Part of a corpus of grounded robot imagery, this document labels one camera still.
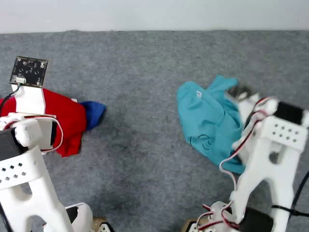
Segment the white robot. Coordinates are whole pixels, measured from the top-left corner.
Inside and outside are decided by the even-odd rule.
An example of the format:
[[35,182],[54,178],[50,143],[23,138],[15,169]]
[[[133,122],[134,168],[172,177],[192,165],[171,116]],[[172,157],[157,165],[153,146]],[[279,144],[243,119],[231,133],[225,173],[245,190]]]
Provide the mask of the white robot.
[[[36,215],[46,222],[44,232],[113,232],[105,220],[93,219],[87,204],[65,208],[58,200],[42,157],[42,151],[61,145],[51,145],[53,122],[63,139],[57,118],[45,115],[42,82],[46,67],[47,60],[16,58],[10,83],[17,113],[0,118],[0,213],[5,226],[9,232],[30,232],[30,217]],[[22,190],[24,183],[32,194]]]
[[[230,175],[234,183],[230,202],[203,205],[207,212],[198,220],[188,221],[183,232],[285,232],[291,215],[309,216],[295,210],[303,186],[297,197],[293,192],[298,161],[308,137],[308,111],[273,97],[261,99],[258,94],[241,92],[241,86],[236,88],[240,94],[235,94],[235,89],[234,94],[229,93],[236,100],[246,127],[233,144],[234,153],[220,164],[220,170]],[[271,154],[276,154],[277,159],[270,158]],[[235,156],[245,165],[238,182],[222,167]],[[263,180],[270,186],[271,215],[246,207],[249,195]]]

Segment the turquoise t-shirt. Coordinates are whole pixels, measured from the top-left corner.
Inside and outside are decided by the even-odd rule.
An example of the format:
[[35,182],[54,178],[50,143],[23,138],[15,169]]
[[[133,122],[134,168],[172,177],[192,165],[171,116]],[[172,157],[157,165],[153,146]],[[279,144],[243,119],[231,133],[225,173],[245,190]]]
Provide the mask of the turquoise t-shirt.
[[[186,82],[177,92],[178,113],[186,141],[214,164],[228,158],[232,144],[243,129],[237,106],[225,97],[225,91],[238,83],[235,78],[217,76],[208,89]],[[223,164],[241,174],[244,166],[234,158]]]

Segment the circuit board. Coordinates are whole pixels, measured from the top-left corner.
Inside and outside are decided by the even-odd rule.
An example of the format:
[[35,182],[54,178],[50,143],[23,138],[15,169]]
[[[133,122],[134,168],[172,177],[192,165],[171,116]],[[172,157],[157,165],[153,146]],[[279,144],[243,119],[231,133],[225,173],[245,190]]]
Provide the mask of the circuit board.
[[48,61],[17,56],[10,84],[22,84],[31,87],[43,87]]

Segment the carpet floor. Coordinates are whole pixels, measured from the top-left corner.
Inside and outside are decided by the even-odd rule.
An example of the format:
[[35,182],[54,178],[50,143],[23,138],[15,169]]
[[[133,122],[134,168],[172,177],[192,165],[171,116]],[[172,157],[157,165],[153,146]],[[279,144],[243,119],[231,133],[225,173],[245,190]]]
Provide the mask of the carpet floor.
[[[207,87],[217,74],[236,77],[265,96],[309,109],[309,31],[149,31],[1,34],[0,97],[17,55],[48,59],[44,87],[108,106],[84,133],[81,152],[44,156],[60,201],[89,204],[116,232],[179,232],[203,203],[227,202],[231,179],[183,138],[176,102],[185,81]],[[309,168],[308,146],[294,183]],[[298,209],[309,208],[309,185]],[[262,183],[249,206],[268,212]],[[35,218],[33,231],[41,223]],[[305,231],[294,217],[287,232]],[[3,224],[0,230],[5,231]]]

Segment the red cloth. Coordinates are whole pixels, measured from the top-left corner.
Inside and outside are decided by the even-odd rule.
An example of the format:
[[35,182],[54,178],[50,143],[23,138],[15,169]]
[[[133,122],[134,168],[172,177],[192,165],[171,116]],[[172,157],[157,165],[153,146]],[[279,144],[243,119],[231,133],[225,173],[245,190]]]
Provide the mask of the red cloth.
[[[62,130],[63,142],[56,151],[62,156],[67,157],[79,153],[82,133],[87,126],[86,112],[84,107],[70,98],[43,89],[46,109],[48,115],[56,115]],[[10,98],[3,106],[0,116],[7,116],[10,112],[16,112],[15,97]],[[58,146],[61,140],[61,131],[59,127],[56,130],[54,147]]]

